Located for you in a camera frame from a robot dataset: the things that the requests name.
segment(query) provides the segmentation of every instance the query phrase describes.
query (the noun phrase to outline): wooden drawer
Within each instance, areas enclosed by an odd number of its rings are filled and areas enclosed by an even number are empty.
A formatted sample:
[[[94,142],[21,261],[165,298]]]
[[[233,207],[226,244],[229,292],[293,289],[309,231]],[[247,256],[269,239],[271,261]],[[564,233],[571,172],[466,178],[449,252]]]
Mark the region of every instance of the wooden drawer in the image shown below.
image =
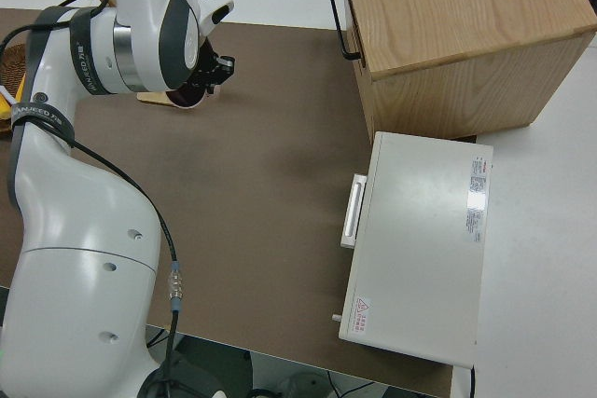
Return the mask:
[[[597,30],[587,0],[345,0],[369,138],[532,123]]]

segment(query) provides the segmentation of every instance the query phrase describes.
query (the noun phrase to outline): robotic arm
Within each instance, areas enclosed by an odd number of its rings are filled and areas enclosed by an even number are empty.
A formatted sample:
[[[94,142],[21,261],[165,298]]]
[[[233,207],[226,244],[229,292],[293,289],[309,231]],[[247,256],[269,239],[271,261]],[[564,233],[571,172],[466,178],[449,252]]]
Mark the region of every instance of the robotic arm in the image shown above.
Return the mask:
[[[24,238],[0,333],[0,390],[10,398],[159,396],[160,366],[145,343],[159,217],[134,187],[71,158],[25,118],[73,137],[76,104],[89,95],[191,86],[196,100],[171,98],[192,106],[233,73],[234,60],[207,39],[233,3],[117,2],[48,8],[28,40],[8,175]],[[180,292],[171,296],[177,312]]]

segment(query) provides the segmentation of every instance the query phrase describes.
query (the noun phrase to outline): white box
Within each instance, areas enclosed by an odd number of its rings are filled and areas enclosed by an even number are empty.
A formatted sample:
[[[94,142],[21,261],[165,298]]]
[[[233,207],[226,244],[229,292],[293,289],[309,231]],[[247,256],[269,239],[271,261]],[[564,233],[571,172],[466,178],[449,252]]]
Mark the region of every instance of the white box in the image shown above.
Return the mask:
[[[376,133],[340,338],[473,366],[492,155]]]

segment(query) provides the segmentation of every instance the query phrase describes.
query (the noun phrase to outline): warning label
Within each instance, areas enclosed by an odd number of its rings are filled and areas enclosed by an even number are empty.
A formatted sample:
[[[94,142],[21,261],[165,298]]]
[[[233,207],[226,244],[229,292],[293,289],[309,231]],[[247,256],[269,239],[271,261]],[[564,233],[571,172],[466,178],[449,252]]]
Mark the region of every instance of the warning label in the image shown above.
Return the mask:
[[[481,242],[487,202],[487,160],[475,158],[470,170],[468,201],[466,203],[466,235],[469,240]]]
[[[364,297],[355,297],[353,303],[353,324],[351,332],[363,335],[367,331],[367,322],[369,318],[369,309],[371,300]]]

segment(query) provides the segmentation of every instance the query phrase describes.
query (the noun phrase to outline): drawer handle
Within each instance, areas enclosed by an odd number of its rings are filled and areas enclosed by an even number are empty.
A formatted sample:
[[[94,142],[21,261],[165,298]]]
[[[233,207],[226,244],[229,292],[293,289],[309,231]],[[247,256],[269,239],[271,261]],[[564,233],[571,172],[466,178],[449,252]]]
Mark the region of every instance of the drawer handle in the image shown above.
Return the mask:
[[[348,249],[354,249],[356,245],[356,230],[358,229],[358,222],[361,217],[366,184],[366,176],[363,174],[354,175],[351,196],[348,199],[346,217],[344,218],[344,229],[342,230],[342,238],[340,239],[340,246]]]
[[[344,37],[342,36],[342,30],[340,29],[340,19],[338,19],[338,9],[336,8],[336,2],[334,0],[330,0],[330,2],[332,4],[332,12],[334,13],[334,22],[336,22],[336,31],[338,32],[338,39],[340,40],[340,49],[342,50],[342,56],[349,61],[360,60],[360,52],[356,51],[355,53],[351,53],[346,49]]]

